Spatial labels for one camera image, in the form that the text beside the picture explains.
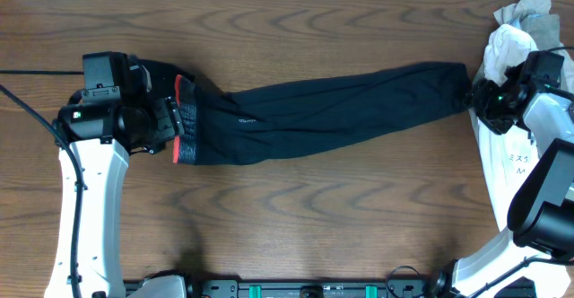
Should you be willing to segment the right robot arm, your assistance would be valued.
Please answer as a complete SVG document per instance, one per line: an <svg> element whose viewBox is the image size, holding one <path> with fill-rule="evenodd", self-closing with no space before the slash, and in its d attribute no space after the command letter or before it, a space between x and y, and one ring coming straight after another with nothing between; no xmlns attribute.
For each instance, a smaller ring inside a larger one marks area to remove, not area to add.
<svg viewBox="0 0 574 298"><path fill-rule="evenodd" d="M503 85L483 79L468 94L487 128L500 136L518 125L541 157L510 202L506 228L441 270L429 297L493 297L521 277L538 296L561 295L550 269L573 264L573 95L559 87L560 52L532 51L506 71Z"/></svg>

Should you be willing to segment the black leggings red waistband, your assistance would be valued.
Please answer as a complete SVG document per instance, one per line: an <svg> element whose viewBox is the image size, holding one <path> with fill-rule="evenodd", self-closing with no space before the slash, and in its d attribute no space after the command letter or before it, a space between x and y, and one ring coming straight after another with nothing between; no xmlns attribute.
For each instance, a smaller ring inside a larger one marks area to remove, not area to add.
<svg viewBox="0 0 574 298"><path fill-rule="evenodd" d="M184 132L173 161L250 165L323 153L466 109L465 65L425 62L370 74L216 93L178 76Z"/></svg>

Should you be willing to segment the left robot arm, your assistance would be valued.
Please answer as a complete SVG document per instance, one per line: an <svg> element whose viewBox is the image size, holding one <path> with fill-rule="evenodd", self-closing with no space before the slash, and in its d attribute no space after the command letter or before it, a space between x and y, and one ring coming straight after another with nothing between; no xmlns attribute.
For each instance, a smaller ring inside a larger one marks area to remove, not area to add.
<svg viewBox="0 0 574 298"><path fill-rule="evenodd" d="M184 132L177 89L190 74L121 52L83 56L85 86L53 122L63 197L47 297L185 297L163 272L136 284L120 265L123 183L134 153L155 154Z"/></svg>

